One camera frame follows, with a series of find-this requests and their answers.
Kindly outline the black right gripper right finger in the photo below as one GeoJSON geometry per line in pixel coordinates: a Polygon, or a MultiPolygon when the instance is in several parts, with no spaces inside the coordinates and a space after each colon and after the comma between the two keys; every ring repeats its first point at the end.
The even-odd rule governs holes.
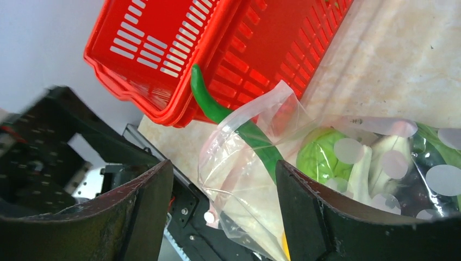
{"type": "Polygon", "coordinates": [[[292,260],[460,260],[460,215],[419,220],[376,209],[276,165],[292,260]]]}

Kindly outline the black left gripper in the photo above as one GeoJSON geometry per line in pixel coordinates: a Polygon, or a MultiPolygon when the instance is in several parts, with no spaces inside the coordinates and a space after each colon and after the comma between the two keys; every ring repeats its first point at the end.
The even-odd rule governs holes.
{"type": "Polygon", "coordinates": [[[75,204],[73,192],[91,164],[69,144],[83,139],[106,163],[145,172],[158,163],[101,120],[73,90],[53,86],[19,114],[1,121],[1,215],[57,213],[75,204]]]}

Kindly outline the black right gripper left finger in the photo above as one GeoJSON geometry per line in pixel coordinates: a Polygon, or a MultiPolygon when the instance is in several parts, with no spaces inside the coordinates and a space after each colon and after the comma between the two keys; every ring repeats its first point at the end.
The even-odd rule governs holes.
{"type": "Polygon", "coordinates": [[[165,160],[56,214],[1,216],[1,260],[157,260],[173,185],[165,160]]]}

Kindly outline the green lime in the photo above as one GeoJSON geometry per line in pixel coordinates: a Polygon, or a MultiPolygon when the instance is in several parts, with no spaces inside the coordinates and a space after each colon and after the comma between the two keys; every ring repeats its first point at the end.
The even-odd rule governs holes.
{"type": "Polygon", "coordinates": [[[297,169],[322,184],[332,178],[349,180],[352,165],[341,162],[334,152],[335,143],[343,138],[346,136],[333,128],[313,129],[302,141],[297,169]]]}

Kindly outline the clear zip top bag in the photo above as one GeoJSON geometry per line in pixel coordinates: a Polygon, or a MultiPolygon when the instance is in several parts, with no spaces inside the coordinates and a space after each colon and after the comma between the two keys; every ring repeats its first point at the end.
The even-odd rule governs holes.
{"type": "Polygon", "coordinates": [[[198,183],[231,240],[273,260],[460,260],[460,129],[308,115],[285,82],[217,128],[198,183]]]}

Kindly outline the green pea pod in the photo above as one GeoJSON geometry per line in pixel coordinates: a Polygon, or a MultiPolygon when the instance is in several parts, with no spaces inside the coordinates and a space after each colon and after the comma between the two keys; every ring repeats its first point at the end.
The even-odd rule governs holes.
{"type": "Polygon", "coordinates": [[[231,110],[219,104],[209,93],[198,64],[194,64],[191,68],[190,86],[204,115],[217,123],[224,131],[238,134],[259,157],[273,182],[277,183],[276,163],[283,157],[266,134],[254,123],[253,116],[244,114],[250,104],[237,110],[231,110]]]}

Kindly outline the green leafy vegetable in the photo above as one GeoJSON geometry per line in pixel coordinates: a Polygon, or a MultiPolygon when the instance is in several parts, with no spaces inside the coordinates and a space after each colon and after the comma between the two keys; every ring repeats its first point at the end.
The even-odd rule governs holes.
{"type": "Polygon", "coordinates": [[[427,209],[435,216],[448,217],[460,212],[460,150],[438,138],[438,130],[417,123],[408,138],[412,162],[411,199],[416,213],[427,209]]]}

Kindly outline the yellow toy fruit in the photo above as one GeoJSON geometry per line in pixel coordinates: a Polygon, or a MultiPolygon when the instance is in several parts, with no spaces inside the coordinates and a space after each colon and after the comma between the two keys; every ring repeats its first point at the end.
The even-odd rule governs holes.
{"type": "Polygon", "coordinates": [[[281,238],[282,238],[282,248],[283,248],[283,251],[284,251],[284,253],[286,255],[286,258],[287,258],[288,261],[291,261],[285,232],[282,233],[281,238]]]}

